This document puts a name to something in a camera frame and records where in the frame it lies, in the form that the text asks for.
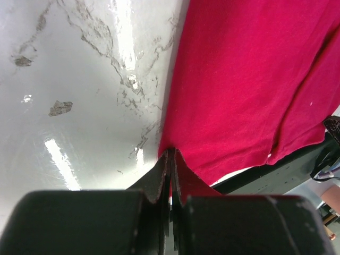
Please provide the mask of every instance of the glossy white surface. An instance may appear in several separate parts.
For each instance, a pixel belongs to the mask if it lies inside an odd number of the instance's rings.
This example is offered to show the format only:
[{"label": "glossy white surface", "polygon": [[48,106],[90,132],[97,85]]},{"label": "glossy white surface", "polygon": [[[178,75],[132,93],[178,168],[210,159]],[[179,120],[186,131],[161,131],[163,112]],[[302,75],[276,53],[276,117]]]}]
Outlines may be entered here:
[{"label": "glossy white surface", "polygon": [[[29,191],[125,189],[150,169],[187,7],[2,1],[0,230]],[[56,101],[71,110],[49,116]]]}]

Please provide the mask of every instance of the red fabric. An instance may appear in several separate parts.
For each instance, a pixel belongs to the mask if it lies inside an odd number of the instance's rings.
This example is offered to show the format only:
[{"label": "red fabric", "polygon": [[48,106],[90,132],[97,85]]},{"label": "red fabric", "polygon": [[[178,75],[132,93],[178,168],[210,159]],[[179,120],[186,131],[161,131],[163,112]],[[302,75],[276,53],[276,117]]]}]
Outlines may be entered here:
[{"label": "red fabric", "polygon": [[179,148],[212,184],[322,142],[340,104],[339,10],[339,0],[192,0],[159,152]]},{"label": "red fabric", "polygon": [[221,196],[219,192],[207,185],[200,179],[193,171],[186,165],[181,153],[175,153],[177,180],[175,181],[178,186],[175,187],[182,204],[186,203],[188,196],[196,197],[215,197]]}]

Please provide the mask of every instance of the stain on surface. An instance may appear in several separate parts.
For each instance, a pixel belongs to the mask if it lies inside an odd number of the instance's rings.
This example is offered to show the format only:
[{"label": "stain on surface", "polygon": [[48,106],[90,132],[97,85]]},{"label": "stain on surface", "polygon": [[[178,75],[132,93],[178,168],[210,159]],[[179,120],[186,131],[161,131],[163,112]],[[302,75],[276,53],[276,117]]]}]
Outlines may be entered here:
[{"label": "stain on surface", "polygon": [[143,128],[143,131],[141,133],[141,140],[140,142],[134,147],[133,151],[129,154],[129,159],[132,159],[137,156],[137,152],[142,149],[145,145],[145,143],[149,140],[148,134],[154,129],[156,130],[156,136],[158,136],[162,130],[162,123],[161,120],[158,120],[156,122],[153,122],[151,125],[147,126],[146,128]]},{"label": "stain on surface", "polygon": [[58,100],[55,101],[53,107],[51,107],[48,116],[57,116],[63,113],[68,113],[72,109],[72,102],[59,102]]},{"label": "stain on surface", "polygon": [[144,56],[144,51],[141,51],[141,52],[139,52],[139,53],[137,54],[136,59],[137,59],[137,60],[141,60],[143,56]]},{"label": "stain on surface", "polygon": [[38,19],[38,23],[37,23],[37,31],[42,31],[46,26],[46,18],[45,18],[45,14],[41,14],[39,19]]},{"label": "stain on surface", "polygon": [[28,58],[21,56],[18,57],[14,60],[15,65],[19,66],[19,67],[23,67],[23,66],[31,66],[32,64],[32,60],[29,60]]}]

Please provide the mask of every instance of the white surface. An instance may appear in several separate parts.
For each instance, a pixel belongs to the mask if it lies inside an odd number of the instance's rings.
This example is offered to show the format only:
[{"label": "white surface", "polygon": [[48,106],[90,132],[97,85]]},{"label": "white surface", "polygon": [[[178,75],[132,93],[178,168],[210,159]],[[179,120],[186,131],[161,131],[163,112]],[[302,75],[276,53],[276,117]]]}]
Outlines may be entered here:
[{"label": "white surface", "polygon": [[[29,191],[125,189],[151,168],[187,6],[2,1],[0,230]],[[72,109],[50,117],[57,100]]]}]

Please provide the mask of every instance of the black plastic part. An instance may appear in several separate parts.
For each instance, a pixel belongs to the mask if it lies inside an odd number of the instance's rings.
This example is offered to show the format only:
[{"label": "black plastic part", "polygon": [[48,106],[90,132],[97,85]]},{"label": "black plastic part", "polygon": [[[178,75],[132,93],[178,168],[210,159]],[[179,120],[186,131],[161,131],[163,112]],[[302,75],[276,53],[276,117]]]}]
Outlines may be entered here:
[{"label": "black plastic part", "polygon": [[[171,178],[179,255],[334,254],[309,202],[222,196],[194,175],[174,149],[126,191],[26,195],[3,233],[0,254],[162,255]],[[201,195],[188,196],[194,194],[191,189]]]},{"label": "black plastic part", "polygon": [[188,198],[181,254],[334,254],[321,219],[299,197]]},{"label": "black plastic part", "polygon": [[324,120],[324,126],[340,146],[340,117],[330,116]]},{"label": "black plastic part", "polygon": [[0,254],[130,254],[141,191],[40,191],[16,206]]}]

